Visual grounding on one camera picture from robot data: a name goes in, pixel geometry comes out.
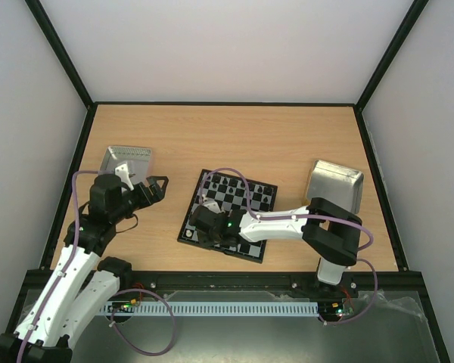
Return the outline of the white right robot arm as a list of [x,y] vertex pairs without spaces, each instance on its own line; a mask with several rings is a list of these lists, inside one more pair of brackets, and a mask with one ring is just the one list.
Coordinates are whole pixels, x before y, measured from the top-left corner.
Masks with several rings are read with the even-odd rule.
[[189,224],[206,247],[218,244],[237,247],[262,240],[303,240],[320,256],[315,287],[323,296],[341,288],[347,268],[356,264],[362,220],[321,197],[309,206],[276,212],[244,209],[222,211],[218,203],[206,202],[192,212]]

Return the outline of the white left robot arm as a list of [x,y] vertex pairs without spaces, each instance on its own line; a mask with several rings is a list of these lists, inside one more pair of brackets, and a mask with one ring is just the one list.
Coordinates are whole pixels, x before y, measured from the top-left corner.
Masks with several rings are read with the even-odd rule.
[[169,179],[133,184],[128,172],[96,172],[89,201],[75,207],[60,259],[13,332],[0,336],[2,362],[69,362],[80,336],[106,302],[130,286],[130,263],[104,257],[117,225],[160,202]]

